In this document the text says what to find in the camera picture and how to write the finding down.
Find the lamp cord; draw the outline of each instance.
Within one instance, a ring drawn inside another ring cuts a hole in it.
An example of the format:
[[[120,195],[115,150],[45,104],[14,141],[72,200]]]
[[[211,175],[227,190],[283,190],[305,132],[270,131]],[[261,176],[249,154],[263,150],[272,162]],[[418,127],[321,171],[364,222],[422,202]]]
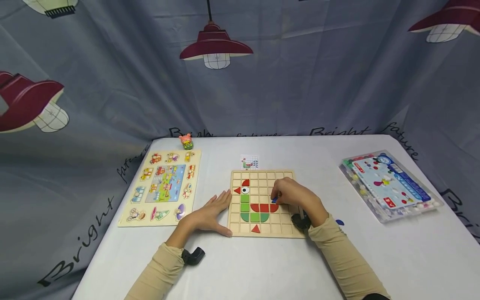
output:
[[[210,0],[207,0],[207,6],[208,6],[208,19],[211,22],[212,21],[212,12],[210,10]]]

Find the pink toy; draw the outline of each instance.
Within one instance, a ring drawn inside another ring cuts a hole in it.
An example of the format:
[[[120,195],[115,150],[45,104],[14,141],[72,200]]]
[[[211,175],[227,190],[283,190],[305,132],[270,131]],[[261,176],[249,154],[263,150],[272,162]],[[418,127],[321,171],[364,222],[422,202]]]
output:
[[[185,150],[192,150],[193,149],[193,142],[192,142],[192,135],[187,134],[187,135],[181,135],[179,136],[179,139],[181,140],[181,144],[183,145],[183,149]]]

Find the beige sleeve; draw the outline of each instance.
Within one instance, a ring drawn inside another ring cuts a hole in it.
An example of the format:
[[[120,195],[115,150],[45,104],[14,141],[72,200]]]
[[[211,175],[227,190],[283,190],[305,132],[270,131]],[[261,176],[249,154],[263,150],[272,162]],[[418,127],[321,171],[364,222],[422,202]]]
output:
[[[158,248],[128,292],[125,300],[161,300],[177,281],[182,268],[183,249],[165,243]]]
[[[390,299],[383,284],[362,255],[340,229],[332,215],[322,225],[308,230],[310,238],[322,250],[347,300],[362,300],[373,293]]]

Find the printed lamp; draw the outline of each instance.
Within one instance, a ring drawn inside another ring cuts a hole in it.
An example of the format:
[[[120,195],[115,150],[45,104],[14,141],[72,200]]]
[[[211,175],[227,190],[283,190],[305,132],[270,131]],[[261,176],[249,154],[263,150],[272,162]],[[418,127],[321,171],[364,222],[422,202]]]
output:
[[[450,0],[440,11],[414,24],[408,31],[430,31],[426,41],[443,43],[467,30],[480,35],[480,0]]]
[[[55,132],[67,126],[69,117],[57,105],[63,85],[44,80],[37,83],[20,74],[0,71],[0,97],[8,109],[0,115],[0,133],[16,132],[37,126]]]
[[[182,60],[204,59],[209,69],[224,69],[230,65],[231,56],[245,56],[253,51],[247,45],[232,41],[225,30],[208,22],[203,31],[198,33],[197,42],[185,48],[180,54]]]
[[[23,0],[31,9],[52,19],[75,13],[78,0]]]

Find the person's right hand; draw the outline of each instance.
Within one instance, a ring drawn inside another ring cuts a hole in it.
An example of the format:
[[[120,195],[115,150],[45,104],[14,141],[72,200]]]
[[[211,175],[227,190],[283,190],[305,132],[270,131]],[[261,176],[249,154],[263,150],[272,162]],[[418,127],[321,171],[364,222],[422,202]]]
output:
[[[310,202],[320,201],[320,198],[312,191],[288,177],[275,181],[270,199],[275,197],[278,197],[277,204],[290,204],[301,208]]]
[[[292,178],[275,181],[270,199],[275,197],[277,204],[294,205],[306,211],[313,227],[323,224],[329,216],[320,198]]]

